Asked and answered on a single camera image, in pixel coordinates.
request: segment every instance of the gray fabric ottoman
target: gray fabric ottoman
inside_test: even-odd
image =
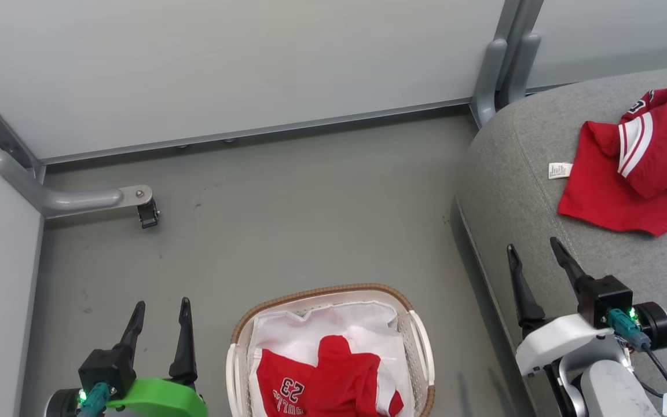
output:
[[[667,311],[667,234],[614,233],[556,208],[566,180],[548,180],[548,163],[572,162],[583,122],[619,121],[647,90],[667,87],[667,69],[582,82],[539,93],[504,108],[480,130],[465,158],[457,194],[461,216],[493,303],[514,349],[521,343],[506,246],[516,245],[524,273],[548,317],[572,314],[577,301],[556,264],[549,238],[564,242],[585,271],[614,275]],[[667,349],[657,352],[667,369]],[[645,354],[633,356],[641,380],[662,393],[667,384]],[[559,415],[545,375],[526,380],[538,415]],[[651,397],[660,407],[660,400]]]

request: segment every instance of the white basket handle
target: white basket handle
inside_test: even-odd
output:
[[[416,348],[419,351],[421,367],[424,369],[424,377],[428,381],[429,386],[434,385],[434,354],[431,352],[431,343],[428,341],[426,327],[424,327],[421,317],[415,311],[411,310],[408,313],[413,317],[411,324],[415,325],[414,333],[419,339]]]
[[[228,354],[225,356],[225,390],[228,391],[228,405],[230,406],[230,414],[233,417],[241,417],[243,413],[243,404],[241,399],[243,396],[238,392],[239,387],[239,362],[236,358],[236,344],[231,343],[228,348]]]

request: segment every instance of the teal connector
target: teal connector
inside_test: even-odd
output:
[[[650,346],[651,341],[648,335],[643,333],[640,326],[629,317],[629,314],[626,314],[620,309],[610,310],[609,313],[606,314],[606,322],[609,327],[611,327],[617,335],[622,336],[634,350],[641,352],[643,351],[644,345],[647,344]]]
[[[109,386],[104,382],[96,383],[84,401],[84,404],[82,404],[82,411],[79,413],[79,417],[98,417],[108,401]]]

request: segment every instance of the partition foot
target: partition foot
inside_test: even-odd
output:
[[[0,175],[46,218],[137,206],[144,229],[158,224],[159,212],[148,185],[56,192],[38,182],[6,151],[0,151]]]
[[[542,42],[542,35],[534,32],[521,37],[519,46],[516,48],[516,56],[508,67],[506,79],[498,94],[498,103],[502,107],[526,97],[526,83],[532,71],[534,58],[540,49],[540,42]]]
[[[485,49],[475,92],[470,102],[470,111],[478,129],[482,129],[482,126],[496,114],[496,87],[505,54],[505,39],[495,39]]]

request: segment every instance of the red garment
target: red garment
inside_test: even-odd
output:
[[[352,353],[342,336],[326,336],[318,346],[318,367],[308,382],[304,407],[310,417],[394,416],[403,409],[395,383],[379,378],[380,358]]]
[[[558,213],[617,232],[667,232],[667,89],[646,93],[619,126],[585,122]]]
[[[372,353],[352,354],[342,336],[318,346],[318,367],[263,349],[256,378],[267,417],[395,417],[395,382]]]

